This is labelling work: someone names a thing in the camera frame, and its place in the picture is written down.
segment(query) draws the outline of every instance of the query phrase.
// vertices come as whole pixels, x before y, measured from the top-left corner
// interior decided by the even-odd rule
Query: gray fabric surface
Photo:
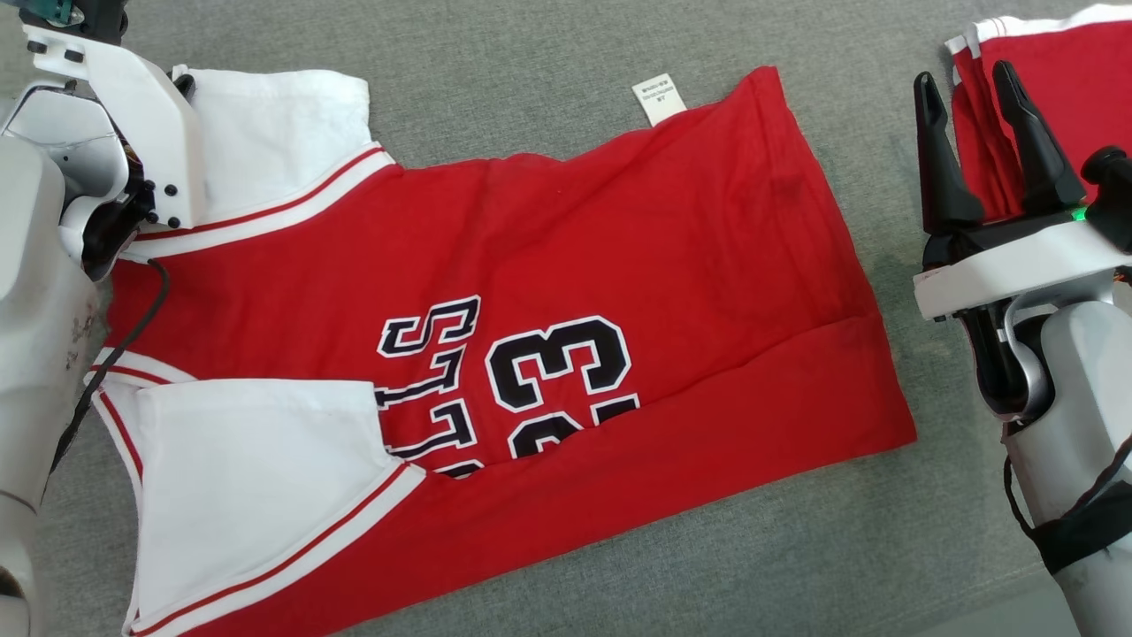
[[[885,315],[920,441],[796,476],[357,627],[349,635],[908,635],[1046,577],[1001,492],[1004,451],[958,326],[911,294],[923,236],[911,81],[989,16],[1086,0],[138,0],[126,44],[163,68],[362,77],[402,163],[571,156],[646,119],[628,87],[669,72],[688,105],[760,64],[829,177]],[[31,75],[11,11],[0,88]],[[814,436],[838,415],[814,414]],[[44,507],[54,635],[112,635],[135,552],[129,484],[95,419]],[[372,577],[396,573],[372,565]]]

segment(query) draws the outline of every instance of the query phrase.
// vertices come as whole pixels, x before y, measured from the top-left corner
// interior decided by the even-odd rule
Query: white label
[[[649,115],[649,123],[653,126],[688,110],[667,72],[633,86],[633,94],[641,101],[644,113]]]

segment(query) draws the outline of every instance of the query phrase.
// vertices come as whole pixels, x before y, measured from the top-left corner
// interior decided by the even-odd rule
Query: red stripe
[[[361,501],[361,503],[359,503],[357,507],[353,508],[353,510],[351,510],[349,514],[346,514],[345,516],[343,516],[342,519],[340,519],[338,522],[334,523],[331,526],[331,528],[327,528],[326,531],[324,531],[323,533],[320,533],[318,535],[318,537],[316,537],[310,543],[308,543],[306,546],[303,546],[302,549],[300,549],[295,554],[291,556],[286,560],[284,560],[283,563],[281,563],[280,566],[273,568],[272,570],[265,573],[264,575],[260,575],[259,577],[256,577],[254,579],[249,579],[248,582],[245,582],[242,584],[237,584],[235,586],[231,586],[231,587],[225,588],[225,589],[223,589],[223,591],[221,591],[218,593],[214,593],[214,594],[205,597],[204,600],[200,600],[199,602],[189,604],[188,606],[186,606],[186,608],[183,608],[183,609],[174,612],[173,614],[166,617],[165,619],[158,621],[157,623],[151,626],[149,628],[146,628],[144,630],[139,630],[139,631],[136,631],[136,632],[131,630],[130,634],[131,635],[136,635],[137,637],[145,637],[146,635],[149,635],[149,634],[154,632],[155,630],[162,629],[163,627],[168,626],[169,622],[173,621],[174,619],[177,619],[179,617],[185,616],[186,613],[190,613],[190,612],[192,612],[192,611],[195,611],[195,610],[197,610],[199,608],[207,606],[208,604],[212,604],[213,602],[216,602],[217,600],[220,600],[222,597],[226,597],[228,595],[231,595],[233,593],[239,593],[240,591],[243,591],[246,588],[250,588],[250,587],[252,587],[252,586],[255,586],[257,584],[260,584],[261,582],[264,582],[266,579],[275,577],[283,569],[285,569],[286,567],[293,565],[297,560],[299,560],[299,558],[302,558],[303,556],[306,556],[307,553],[309,553],[315,546],[317,546],[318,544],[320,544],[331,534],[333,534],[335,531],[337,531],[338,528],[341,528],[342,525],[344,525],[344,524],[349,523],[350,520],[352,520],[353,518],[355,518],[358,516],[358,514],[360,514],[362,509],[365,509],[367,506],[369,506],[369,503],[372,502],[378,496],[380,496],[381,493],[385,493],[385,490],[388,489],[391,484],[395,483],[397,481],[397,479],[401,477],[401,474],[403,474],[408,467],[409,467],[409,465],[405,465],[405,464],[402,464],[400,467],[397,467],[397,471],[394,472],[393,476],[389,480],[387,480],[384,483],[381,483],[380,487],[378,487],[372,493],[370,493],[369,496],[367,496],[366,499]]]
[[[251,214],[246,214],[243,216],[238,216],[235,218],[228,218],[225,221],[217,221],[215,223],[206,223],[204,225],[197,225],[196,227],[185,227],[185,229],[180,229],[180,230],[170,230],[168,232],[153,232],[151,234],[139,234],[134,240],[135,241],[155,241],[157,239],[168,239],[170,236],[183,236],[185,234],[194,234],[196,232],[205,232],[205,231],[208,231],[208,230],[218,230],[221,227],[228,227],[230,225],[237,225],[237,224],[240,224],[240,223],[245,223],[245,222],[251,221],[254,218],[260,218],[260,217],[267,216],[269,214],[275,214],[276,212],[282,212],[284,209],[294,207],[294,206],[297,206],[297,205],[299,205],[301,203],[310,200],[315,195],[317,195],[317,193],[321,192],[323,190],[325,190],[332,182],[334,182],[334,180],[336,180],[338,177],[342,177],[342,174],[345,171],[348,171],[351,167],[358,165],[359,163],[361,163],[367,157],[369,157],[369,156],[371,156],[371,155],[374,155],[376,153],[381,153],[381,152],[385,152],[385,148],[378,146],[376,148],[370,148],[370,149],[366,150],[365,153],[355,156],[354,158],[350,160],[350,162],[348,162],[345,165],[343,165],[342,167],[340,167],[336,171],[334,171],[334,174],[331,174],[326,179],[326,181],[323,181],[321,183],[319,183],[319,186],[317,188],[315,188],[314,190],[307,192],[306,195],[303,195],[303,196],[301,196],[298,199],[294,199],[292,201],[288,201],[285,204],[281,204],[281,205],[277,205],[275,207],[269,207],[267,209],[261,209],[259,212],[255,212],[255,213],[251,213]]]
[[[93,368],[91,368],[91,371],[92,372],[97,372],[98,371],[98,367],[94,365]],[[169,381],[166,381],[165,379],[163,379],[161,377],[151,375],[148,372],[142,372],[139,370],[131,370],[129,368],[122,368],[122,367],[119,367],[119,365],[114,365],[113,368],[111,368],[110,372],[112,372],[114,375],[126,375],[127,377],[134,377],[134,378],[137,378],[137,379],[142,379],[143,381],[149,381],[152,384],[157,384],[158,386],[168,386],[168,385],[170,385]]]
[[[106,413],[110,414],[110,420],[114,422],[114,427],[118,428],[119,436],[122,437],[122,441],[126,444],[126,450],[130,454],[130,459],[134,460],[134,468],[138,472],[138,482],[142,482],[142,457],[138,456],[137,448],[134,447],[134,441],[130,440],[130,434],[126,431],[126,425],[122,423],[122,416],[114,408],[114,404],[110,401],[110,397],[105,393],[98,393],[98,401],[102,402],[102,406],[106,408]]]

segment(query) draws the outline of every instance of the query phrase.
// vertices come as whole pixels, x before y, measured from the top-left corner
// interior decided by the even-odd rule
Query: black strap
[[[1056,575],[1065,567],[1103,551],[1132,534],[1132,484],[1123,481],[1112,482],[1124,466],[1130,453],[1132,453],[1132,438],[1124,441],[1113,463],[1097,476],[1092,488],[1086,491],[1064,516],[1037,528],[1030,527],[1018,506],[1013,491],[1013,472],[1010,458],[1006,458],[1003,466],[1003,485],[1010,500],[1010,510],[1014,514],[1022,533],[1038,548],[1049,575]]]

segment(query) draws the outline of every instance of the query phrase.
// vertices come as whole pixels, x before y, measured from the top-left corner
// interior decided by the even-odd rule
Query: black cable
[[[75,416],[71,419],[67,429],[63,430],[63,434],[59,437],[59,446],[55,447],[55,458],[51,463],[51,472],[53,473],[55,468],[59,467],[59,463],[62,462],[63,456],[70,449],[71,444],[75,441],[75,434],[78,433],[78,427],[83,422],[83,418],[86,413],[91,411],[91,401],[94,398],[94,393],[98,390],[102,386],[103,379],[110,372],[110,369],[118,363],[118,360],[122,358],[126,348],[130,346],[139,336],[142,332],[145,330],[146,326],[153,321],[153,317],[157,315],[157,310],[161,309],[161,304],[165,302],[165,296],[169,295],[169,272],[162,264],[157,262],[156,259],[151,258],[146,264],[153,266],[161,274],[161,291],[157,292],[157,296],[153,299],[153,303],[149,309],[142,316],[142,320],[134,326],[130,334],[122,339],[122,343],[118,344],[118,347],[110,353],[110,356],[98,365],[98,370],[94,373],[94,378],[91,382],[86,385],[86,389],[83,390],[83,396],[78,399],[78,405],[75,406]]]
[[[1100,496],[1100,492],[1104,491],[1110,482],[1113,482],[1113,479],[1115,479],[1116,474],[1120,473],[1130,455],[1132,455],[1132,437],[1129,437],[1127,440],[1125,440],[1124,444],[1116,449],[1116,457],[1113,458],[1113,462],[1105,467],[1103,472],[1100,472],[1100,475],[1097,476],[1092,487],[1090,487],[1089,490],[1086,491],[1067,511],[1065,511],[1061,519],[1066,519],[1079,514],[1082,509],[1089,506],[1089,502],[1096,500],[1097,497]],[[1010,511],[1014,514],[1014,519],[1018,520],[1018,526],[1022,528],[1022,533],[1024,533],[1030,540],[1034,540],[1034,527],[1026,522],[1026,518],[1022,516],[1022,510],[1018,506],[1018,500],[1014,498],[1012,481],[1013,472],[1011,470],[1012,466],[1010,457],[1007,456],[1006,463],[1003,465],[1003,487],[1006,490],[1006,500],[1010,501]]]
[[[1006,463],[1002,467],[1002,481],[1003,487],[1006,489],[1006,500],[1010,502],[1010,513],[1014,514],[1014,519],[1018,520],[1018,526],[1022,530],[1022,533],[1027,537],[1034,540],[1034,527],[1026,522],[1026,517],[1022,515],[1022,508],[1018,506],[1018,499],[1014,498],[1014,473],[1011,471],[1010,456],[1006,456]]]

